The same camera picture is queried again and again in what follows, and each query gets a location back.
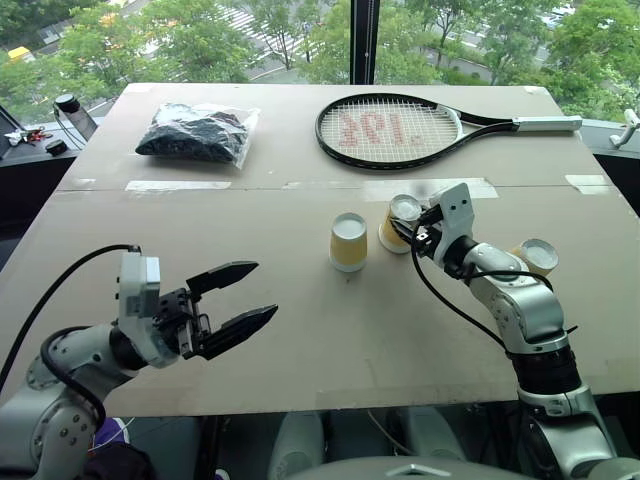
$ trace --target racket strings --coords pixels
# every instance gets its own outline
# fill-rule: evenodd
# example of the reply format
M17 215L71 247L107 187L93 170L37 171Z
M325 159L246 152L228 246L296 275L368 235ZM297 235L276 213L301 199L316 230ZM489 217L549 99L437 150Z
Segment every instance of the racket strings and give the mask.
M432 155L461 135L451 113L399 99L358 99L327 112L320 131L337 152L371 162L406 162Z

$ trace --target crosswalk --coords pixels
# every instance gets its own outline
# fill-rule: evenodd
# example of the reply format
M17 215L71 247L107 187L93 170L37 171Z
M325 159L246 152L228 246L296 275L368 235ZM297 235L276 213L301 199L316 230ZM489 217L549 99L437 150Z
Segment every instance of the crosswalk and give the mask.
M276 54L284 55L283 51L277 49L278 44L276 37L265 35L262 32L255 32L253 30L253 15L231 7L223 7L221 10L222 18L229 22L231 28L244 33L250 38L258 40L261 46L264 47L262 53L260 53L260 55L258 56L258 60L262 60L263 58L266 58L273 53L268 45L271 45L273 49L276 50ZM295 39L291 38L289 35L286 35L284 43L287 55L293 58L293 55L303 47L303 42L303 37Z

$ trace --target tennis racket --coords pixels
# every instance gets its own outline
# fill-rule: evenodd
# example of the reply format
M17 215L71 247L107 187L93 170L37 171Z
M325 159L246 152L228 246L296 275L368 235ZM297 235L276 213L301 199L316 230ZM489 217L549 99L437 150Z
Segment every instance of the tennis racket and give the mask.
M481 128L464 133L462 122ZM330 156L373 170L418 167L470 140L500 132L571 132L582 118L488 118L422 98L394 93L352 95L328 105L316 120L316 137Z

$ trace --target plastic bag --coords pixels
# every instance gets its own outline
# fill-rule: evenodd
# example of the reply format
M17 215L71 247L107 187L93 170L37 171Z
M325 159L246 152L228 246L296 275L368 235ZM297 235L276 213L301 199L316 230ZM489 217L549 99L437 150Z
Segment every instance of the plastic bag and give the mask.
M188 156L242 168L259 113L257 108L166 103L156 112L136 153Z

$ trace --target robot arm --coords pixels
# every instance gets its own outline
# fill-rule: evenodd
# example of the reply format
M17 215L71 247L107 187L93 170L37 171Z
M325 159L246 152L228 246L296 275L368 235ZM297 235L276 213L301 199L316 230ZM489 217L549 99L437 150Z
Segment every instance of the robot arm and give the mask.
M23 385L0 408L0 478L75 478L111 390L147 365L164 368L178 356L211 360L262 328L276 305L243 313L217 331L197 305L203 293L235 283L257 266L229 263L187 280L189 290L160 296L158 259L123 254L113 326L52 335Z
M559 478L585 476L616 453L590 388L578 374L560 303L540 279L518 273L529 271L521 258L477 243L473 219L462 183L430 199L418 220L392 219L392 225L419 257L465 280L496 320L518 377L534 464Z

